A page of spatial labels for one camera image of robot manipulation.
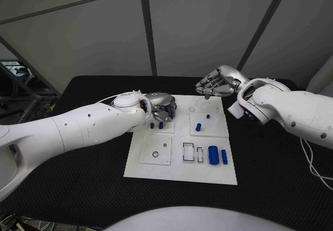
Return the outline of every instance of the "black tablecloth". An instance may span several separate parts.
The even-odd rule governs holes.
[[[54,115],[109,96],[140,90],[192,95],[194,77],[81,76]],[[198,205],[256,215],[298,230],[333,229],[333,191],[311,174],[299,138],[277,121],[262,126],[227,111],[238,186],[125,178],[132,133],[48,160],[0,203],[11,212],[76,225],[107,227],[155,208]],[[333,176],[333,151],[315,145],[315,165]]]

